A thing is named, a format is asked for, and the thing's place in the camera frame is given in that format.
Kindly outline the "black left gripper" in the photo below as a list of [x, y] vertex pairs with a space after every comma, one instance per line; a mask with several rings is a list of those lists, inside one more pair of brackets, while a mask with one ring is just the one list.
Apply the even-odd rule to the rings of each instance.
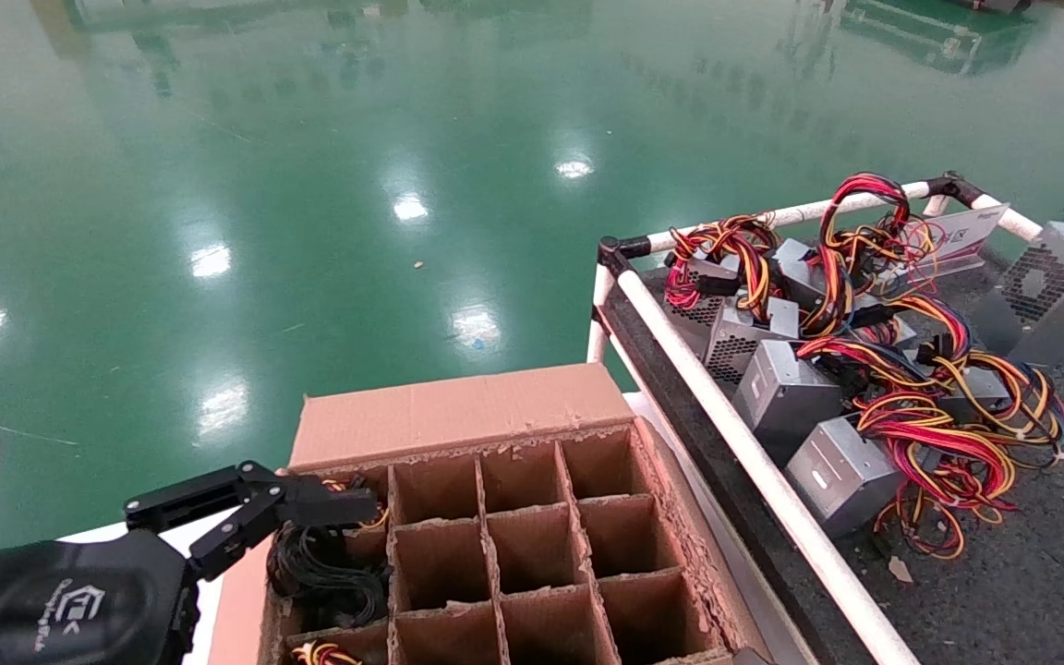
[[[127, 530], [164, 533], [237, 508], [262, 465], [244, 462], [144, 493]], [[0, 664], [180, 664], [200, 619], [198, 578], [153, 534], [0, 549]]]

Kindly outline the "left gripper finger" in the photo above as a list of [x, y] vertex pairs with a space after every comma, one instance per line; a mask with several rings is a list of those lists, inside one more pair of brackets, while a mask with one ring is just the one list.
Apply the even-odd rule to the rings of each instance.
[[316, 476], [237, 476], [228, 496], [236, 509], [189, 548], [193, 572], [223, 575], [283, 526], [351, 526], [375, 516], [372, 491], [331, 491]]

